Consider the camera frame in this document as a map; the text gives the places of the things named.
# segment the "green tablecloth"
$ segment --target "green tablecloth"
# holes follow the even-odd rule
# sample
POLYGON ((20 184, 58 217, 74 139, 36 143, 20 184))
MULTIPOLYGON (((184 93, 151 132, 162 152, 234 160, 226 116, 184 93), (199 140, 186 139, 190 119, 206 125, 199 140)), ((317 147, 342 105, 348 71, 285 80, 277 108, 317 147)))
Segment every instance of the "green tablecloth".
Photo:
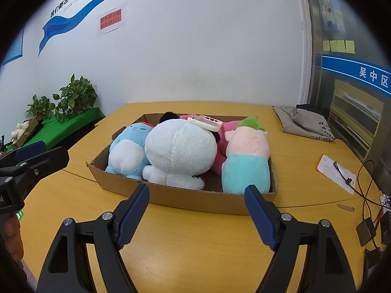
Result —
POLYGON ((33 137, 27 140, 24 147, 32 143, 43 141, 46 143, 46 150, 50 150, 70 134, 89 124, 90 122, 104 118, 105 115, 99 108, 86 109, 80 115, 72 117, 64 123, 58 122, 54 117, 43 122, 43 128, 33 137))

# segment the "yellow sticky note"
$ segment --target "yellow sticky note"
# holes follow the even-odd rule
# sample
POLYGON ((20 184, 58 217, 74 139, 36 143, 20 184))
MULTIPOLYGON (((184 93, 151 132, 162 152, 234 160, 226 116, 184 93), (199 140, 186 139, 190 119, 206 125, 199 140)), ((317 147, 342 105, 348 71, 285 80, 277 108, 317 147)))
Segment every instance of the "yellow sticky note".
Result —
POLYGON ((329 52, 330 51, 330 43, 327 41, 323 41, 323 51, 329 52))
POLYGON ((337 41, 330 41, 330 47, 332 52, 337 52, 337 41))
POLYGON ((346 44, 346 52, 349 54, 355 54, 354 51, 354 41, 345 41, 346 44))
POLYGON ((337 41, 337 52, 346 52, 344 40, 337 41))

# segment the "cartoon poster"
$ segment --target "cartoon poster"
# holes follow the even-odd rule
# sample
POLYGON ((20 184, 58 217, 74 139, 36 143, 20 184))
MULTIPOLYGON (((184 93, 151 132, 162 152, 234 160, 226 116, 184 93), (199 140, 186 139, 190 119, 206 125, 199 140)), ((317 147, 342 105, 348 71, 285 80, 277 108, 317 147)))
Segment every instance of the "cartoon poster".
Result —
POLYGON ((338 0, 318 0, 325 31, 345 32, 345 25, 338 0))

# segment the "teddy bear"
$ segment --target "teddy bear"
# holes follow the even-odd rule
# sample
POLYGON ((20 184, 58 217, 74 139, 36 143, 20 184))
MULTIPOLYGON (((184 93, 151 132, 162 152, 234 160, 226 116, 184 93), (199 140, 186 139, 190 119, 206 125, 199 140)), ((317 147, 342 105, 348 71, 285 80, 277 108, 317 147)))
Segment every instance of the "teddy bear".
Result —
MULTIPOLYGON (((187 120, 188 117, 195 117, 196 114, 187 114, 187 115, 181 115, 181 119, 187 120)), ((226 156, 226 149, 228 146, 228 142, 226 141, 224 134, 228 131, 232 131, 236 129, 236 126, 240 120, 234 120, 230 122, 224 122, 222 124, 222 127, 218 132, 213 133, 216 136, 218 136, 218 141, 217 141, 217 153, 216 153, 216 158, 215 161, 213 162, 212 167, 210 170, 217 174, 218 176, 221 176, 221 167, 222 164, 225 162, 227 159, 226 156)))
POLYGON ((201 190, 204 181, 195 176, 211 168, 216 152, 210 131, 179 118, 160 120, 145 140, 151 165, 144 167, 143 177, 154 184, 201 190))
POLYGON ((144 145, 153 125, 138 122, 127 127, 115 138, 109 149, 106 172, 135 180, 143 180, 143 168, 150 164, 144 145))
POLYGON ((222 165, 222 189, 224 193, 243 194, 249 185, 255 185, 261 193, 270 190, 270 148, 267 132, 256 117, 248 117, 238 123, 236 130, 225 134, 228 141, 227 160, 222 165))
POLYGON ((20 139, 20 137, 26 131, 29 125, 30 125, 29 121, 25 121, 22 124, 18 123, 16 125, 16 130, 11 132, 11 138, 13 143, 16 143, 20 139))

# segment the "blue gripper pad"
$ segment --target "blue gripper pad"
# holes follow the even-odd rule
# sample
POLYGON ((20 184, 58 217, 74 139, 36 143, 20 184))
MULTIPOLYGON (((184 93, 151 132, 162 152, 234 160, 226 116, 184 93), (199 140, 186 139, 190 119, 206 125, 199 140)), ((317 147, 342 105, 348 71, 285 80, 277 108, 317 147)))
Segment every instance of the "blue gripper pad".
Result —
POLYGON ((148 186, 139 184, 129 199, 120 202, 114 210, 116 217, 117 215, 122 216, 122 219, 117 221, 117 226, 115 226, 117 237, 114 242, 119 250, 132 240, 138 224, 147 209, 149 195, 148 186))
POLYGON ((262 207, 260 201, 257 199, 256 193, 259 193, 258 189, 254 186, 255 190, 251 186, 246 187, 244 190, 244 203, 247 210, 250 213, 251 219, 257 228, 259 236, 262 242, 269 246, 271 250, 275 250, 278 246, 278 240, 275 237, 274 224, 262 207))
POLYGON ((17 163, 21 163, 25 160, 28 160, 29 158, 32 158, 34 156, 37 156, 38 154, 45 152, 45 151, 46 151, 45 142, 38 141, 38 142, 33 143, 31 145, 17 149, 15 156, 14 156, 14 160, 17 163))

